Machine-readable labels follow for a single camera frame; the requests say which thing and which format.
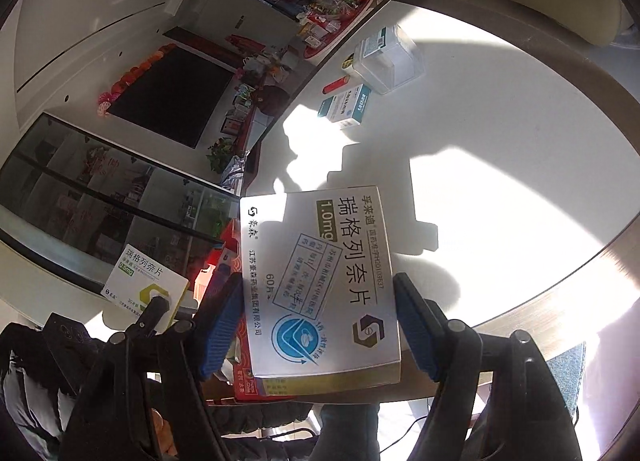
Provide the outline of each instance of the photo frame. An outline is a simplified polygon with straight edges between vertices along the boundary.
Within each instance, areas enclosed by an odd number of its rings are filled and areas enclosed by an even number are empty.
[[[226,117],[220,132],[229,136],[238,136],[242,130],[242,122],[231,117]]]

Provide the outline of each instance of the potted plant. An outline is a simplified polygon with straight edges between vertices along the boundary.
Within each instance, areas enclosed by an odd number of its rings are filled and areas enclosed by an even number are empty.
[[[226,166],[231,161],[234,154],[234,143],[231,138],[220,138],[215,144],[209,148],[210,154],[207,154],[211,170],[222,174]]]

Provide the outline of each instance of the green dosage label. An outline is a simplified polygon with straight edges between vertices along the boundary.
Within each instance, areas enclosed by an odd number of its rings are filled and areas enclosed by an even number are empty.
[[[127,266],[125,263],[118,264],[119,269],[124,271],[129,277],[133,277],[133,269]]]
[[[316,201],[316,208],[318,209],[318,231],[320,232],[320,237],[337,243],[338,234],[335,231],[334,200],[321,199]]]

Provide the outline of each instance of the white tabletop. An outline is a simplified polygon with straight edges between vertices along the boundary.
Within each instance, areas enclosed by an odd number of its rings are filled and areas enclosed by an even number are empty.
[[[372,94],[359,127],[318,118],[343,59],[395,23],[420,47],[425,75]],[[247,195],[378,185],[394,272],[477,325],[598,253],[640,212],[638,179],[622,133],[553,70],[479,28],[392,1],[265,137]]]

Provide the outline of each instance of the blue clamp pad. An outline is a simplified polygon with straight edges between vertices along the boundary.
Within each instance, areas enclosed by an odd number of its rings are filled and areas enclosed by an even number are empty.
[[[208,380],[222,367],[243,314],[242,275],[230,276],[229,267],[221,264],[209,281],[200,309],[193,317],[200,380]]]
[[[411,348],[415,364],[431,380],[440,381],[446,370],[447,318],[438,305],[425,301],[406,273],[394,276],[398,322]]]

